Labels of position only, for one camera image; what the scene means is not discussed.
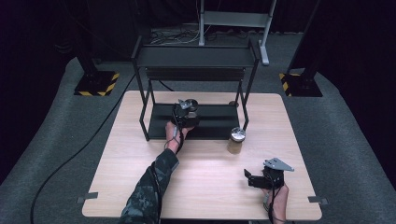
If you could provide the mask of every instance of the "table top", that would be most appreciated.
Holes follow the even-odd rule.
[[[223,104],[234,99],[233,92],[155,92],[157,103],[196,99],[202,104]],[[145,123],[149,124],[149,111]],[[127,91],[108,137],[103,156],[86,200],[86,217],[119,217],[137,181],[163,151],[164,140],[146,141],[139,124],[142,101],[139,91]],[[262,206],[263,193],[248,186],[244,169],[260,175],[264,160],[274,157],[295,169],[285,171],[290,188],[289,220],[318,220],[317,203],[301,151],[291,128],[286,108],[277,94],[251,93],[247,102],[249,125],[240,154],[227,151],[227,140],[186,140],[177,154],[180,165],[172,174],[163,197],[162,218],[186,219],[268,219]],[[242,111],[238,111],[243,124]]]

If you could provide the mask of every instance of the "camouflage sleeve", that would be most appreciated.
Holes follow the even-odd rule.
[[[155,171],[161,189],[161,197],[165,194],[171,174],[178,166],[176,155],[166,149],[155,160]],[[136,184],[134,192],[122,210],[119,223],[158,223],[158,198],[150,167]]]

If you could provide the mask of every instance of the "tripod base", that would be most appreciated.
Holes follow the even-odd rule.
[[[113,91],[119,73],[97,71],[93,76],[84,76],[75,88],[75,95],[106,96]]]
[[[283,90],[287,96],[308,96],[308,97],[322,97],[322,93],[315,82],[312,80],[305,80],[304,77],[298,74],[279,74],[282,82]]]

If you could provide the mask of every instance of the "hand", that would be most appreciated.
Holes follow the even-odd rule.
[[[171,149],[175,154],[177,153],[178,146],[180,144],[180,131],[177,130],[176,136],[174,138],[174,133],[175,133],[175,128],[176,125],[173,124],[171,121],[168,121],[165,126],[166,130],[166,142],[167,142],[167,148]],[[191,128],[183,128],[181,131],[183,132],[184,138],[186,138],[187,133],[191,131],[193,127]]]
[[[273,200],[273,191],[271,189],[262,189],[264,194],[269,194],[267,205]],[[289,187],[285,184],[282,188],[275,190],[275,200],[273,202],[274,224],[283,224],[286,221],[286,206],[289,197]]]

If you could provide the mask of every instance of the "black metal shelf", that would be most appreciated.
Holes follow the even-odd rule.
[[[216,105],[199,105],[200,124],[189,133],[188,138],[228,139],[231,129],[239,127],[238,105],[243,107],[245,116],[243,129],[245,130],[248,126],[246,104],[259,61],[260,53],[253,48],[250,40],[246,47],[165,47],[143,46],[139,37],[132,55],[132,62],[143,101],[139,121],[146,139],[165,138],[163,127],[171,119],[173,106],[155,101],[151,80],[238,82],[234,101]],[[146,68],[148,78],[146,94],[139,73],[141,67]],[[252,69],[244,94],[242,81],[246,67]],[[153,107],[147,131],[143,119],[150,96]]]

